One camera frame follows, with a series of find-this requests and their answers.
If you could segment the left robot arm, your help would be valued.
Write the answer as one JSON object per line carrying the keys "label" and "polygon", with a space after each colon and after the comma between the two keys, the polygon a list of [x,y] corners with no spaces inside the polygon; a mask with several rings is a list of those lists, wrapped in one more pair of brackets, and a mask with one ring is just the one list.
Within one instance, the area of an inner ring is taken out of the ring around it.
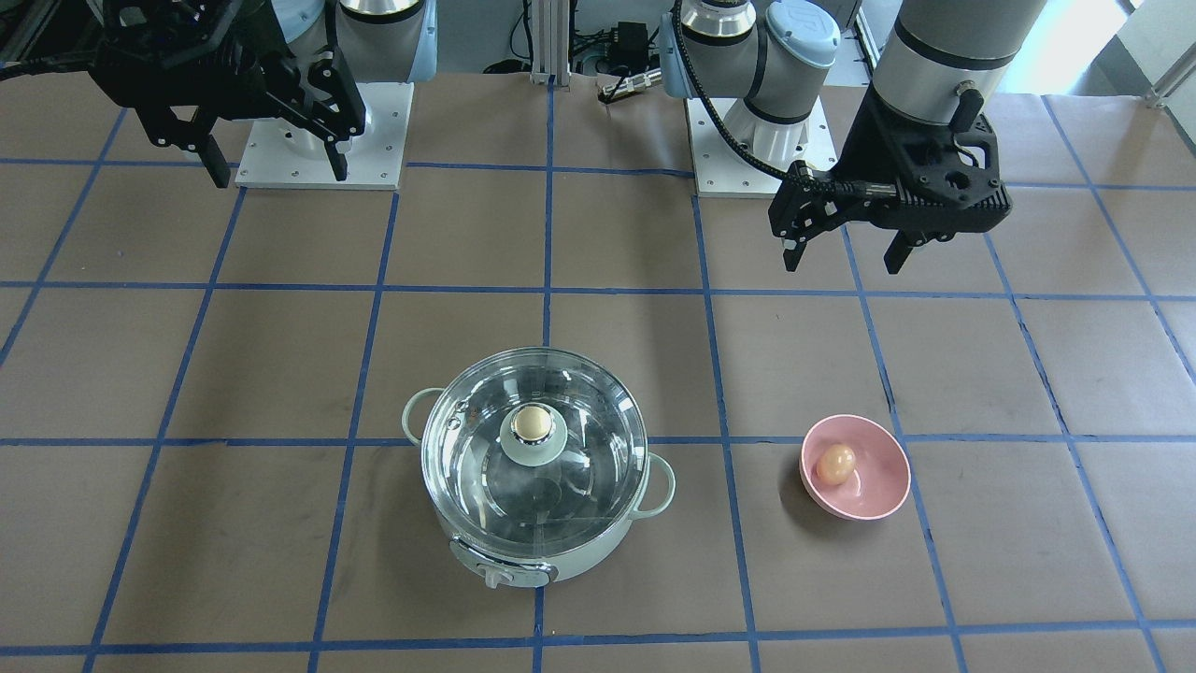
{"label": "left robot arm", "polygon": [[904,1],[832,166],[800,134],[841,30],[812,1],[676,1],[663,14],[663,86],[696,100],[738,163],[776,179],[768,208],[795,271],[817,235],[847,222],[891,230],[886,271],[914,247],[980,235],[1012,210],[984,108],[1042,1]]}

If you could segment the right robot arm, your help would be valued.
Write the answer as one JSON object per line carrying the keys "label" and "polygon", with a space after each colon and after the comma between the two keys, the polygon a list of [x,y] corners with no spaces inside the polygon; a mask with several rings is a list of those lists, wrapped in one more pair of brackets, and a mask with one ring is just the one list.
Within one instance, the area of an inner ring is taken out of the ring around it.
{"label": "right robot arm", "polygon": [[215,186],[396,192],[434,1],[106,1],[87,59]]}

